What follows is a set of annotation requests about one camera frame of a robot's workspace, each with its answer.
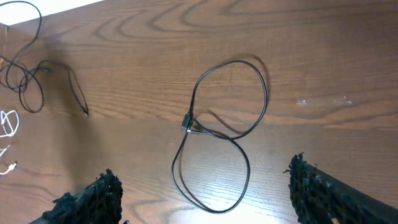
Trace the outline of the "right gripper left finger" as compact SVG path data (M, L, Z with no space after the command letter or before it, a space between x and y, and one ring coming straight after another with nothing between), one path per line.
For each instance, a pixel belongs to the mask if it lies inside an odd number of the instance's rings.
M122 182L106 169L80 192L67 192L53 201L53 209L45 211L33 224L118 224L122 219Z

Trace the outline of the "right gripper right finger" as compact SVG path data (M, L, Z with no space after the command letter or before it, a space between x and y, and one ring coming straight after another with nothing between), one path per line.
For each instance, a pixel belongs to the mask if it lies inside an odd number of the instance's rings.
M295 155L290 174L290 200L299 223L397 223L397 209L326 174Z

